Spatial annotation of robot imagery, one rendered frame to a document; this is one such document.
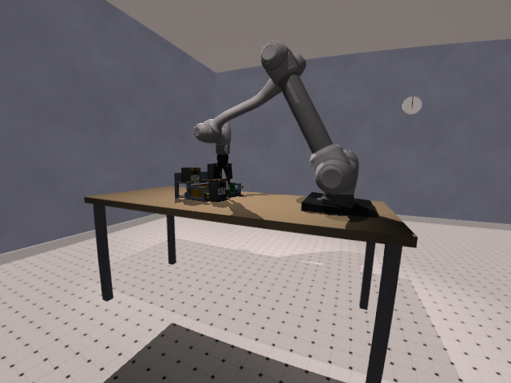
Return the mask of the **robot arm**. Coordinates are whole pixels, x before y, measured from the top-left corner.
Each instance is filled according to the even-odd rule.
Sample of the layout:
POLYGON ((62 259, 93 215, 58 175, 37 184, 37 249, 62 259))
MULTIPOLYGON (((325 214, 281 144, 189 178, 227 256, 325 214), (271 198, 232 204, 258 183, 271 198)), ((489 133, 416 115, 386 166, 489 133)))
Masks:
POLYGON ((265 45, 260 59, 270 80, 261 92, 252 99, 221 113, 215 119, 197 124, 194 135, 205 143, 215 143, 216 154, 229 154, 231 129, 228 121, 260 107, 283 92, 312 154, 314 153, 310 159, 311 167, 316 184, 324 192, 317 202, 353 208, 358 203, 358 200, 354 199, 358 179, 358 158, 353 152, 343 150, 339 145, 332 143, 299 78, 307 63, 301 55, 294 54, 293 57, 291 53, 281 42, 273 41, 265 45))

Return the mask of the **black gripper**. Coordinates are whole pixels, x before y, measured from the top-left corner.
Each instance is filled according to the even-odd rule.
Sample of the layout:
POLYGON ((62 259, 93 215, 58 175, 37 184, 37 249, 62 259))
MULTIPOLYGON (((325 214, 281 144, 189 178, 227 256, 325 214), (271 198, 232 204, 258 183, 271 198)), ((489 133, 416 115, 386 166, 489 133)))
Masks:
POLYGON ((219 179, 220 172, 223 169, 227 180, 227 190, 230 189, 230 179, 232 179, 232 164, 228 163, 228 155, 217 155, 217 163, 214 163, 213 178, 219 179), (217 170, 218 168, 218 170, 217 170))

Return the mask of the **green open bin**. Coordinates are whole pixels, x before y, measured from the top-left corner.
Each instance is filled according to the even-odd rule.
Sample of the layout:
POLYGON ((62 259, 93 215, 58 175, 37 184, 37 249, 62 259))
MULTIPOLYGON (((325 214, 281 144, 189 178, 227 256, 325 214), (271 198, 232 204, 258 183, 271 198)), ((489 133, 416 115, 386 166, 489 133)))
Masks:
POLYGON ((230 189, 228 190, 228 195, 236 194, 236 193, 237 193, 237 188, 233 184, 230 184, 230 189))

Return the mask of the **yellow open bin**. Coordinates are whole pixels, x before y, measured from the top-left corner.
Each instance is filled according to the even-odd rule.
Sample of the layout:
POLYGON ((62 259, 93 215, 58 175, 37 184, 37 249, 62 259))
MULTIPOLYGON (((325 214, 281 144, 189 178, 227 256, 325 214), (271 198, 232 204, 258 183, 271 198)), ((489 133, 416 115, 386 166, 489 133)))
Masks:
MULTIPOLYGON (((197 186, 197 187, 205 187, 208 190, 208 185, 191 185, 191 186, 197 186)), ((202 190, 192 189, 192 197, 198 197, 202 198, 202 190)))

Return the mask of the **dark grey bin shelf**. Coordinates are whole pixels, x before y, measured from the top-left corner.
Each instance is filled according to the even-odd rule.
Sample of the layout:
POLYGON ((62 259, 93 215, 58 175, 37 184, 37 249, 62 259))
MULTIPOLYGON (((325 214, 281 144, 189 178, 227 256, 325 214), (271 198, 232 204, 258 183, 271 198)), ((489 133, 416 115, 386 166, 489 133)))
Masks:
MULTIPOLYGON (((187 198, 187 199, 198 200, 198 201, 203 201, 203 202, 209 201, 209 199, 207 199, 207 193, 209 191, 209 190, 207 190, 207 188, 191 186, 191 184, 208 183, 207 179, 208 179, 208 172, 200 172, 200 180, 199 181, 189 181, 189 182, 185 183, 185 182, 181 182, 181 172, 174 173, 175 197, 176 198, 177 197, 187 198), (186 186, 187 186, 187 192, 185 192, 184 195, 179 195, 179 184, 186 184, 186 186), (192 197, 191 189, 202 190, 202 198, 192 197)), ((240 183, 230 183, 230 184, 237 185, 238 193, 232 194, 232 195, 226 195, 226 197, 241 195, 241 188, 244 188, 244 186, 241 185, 240 183)))

